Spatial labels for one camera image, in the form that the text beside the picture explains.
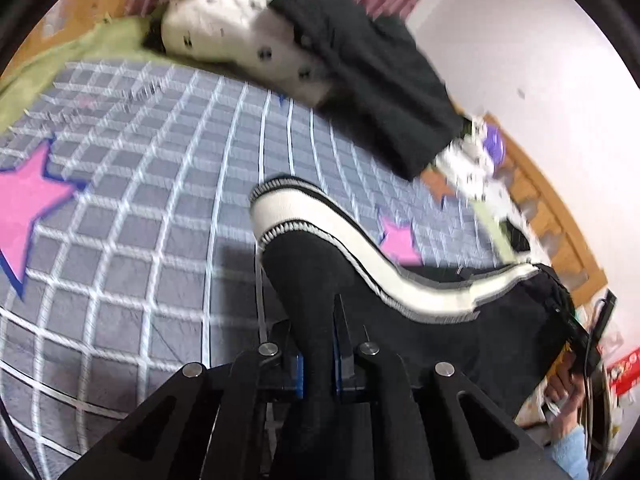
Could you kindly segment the person right hand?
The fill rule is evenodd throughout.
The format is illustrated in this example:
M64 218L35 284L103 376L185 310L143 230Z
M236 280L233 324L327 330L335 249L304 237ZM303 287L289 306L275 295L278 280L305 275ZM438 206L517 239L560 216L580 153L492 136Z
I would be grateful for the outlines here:
M544 389L544 395L549 400L554 404L562 404L559 414L549 424L553 442L568 436L578 426L578 414L585 400L586 388L584 376L572 371L575 361L573 352L565 352Z

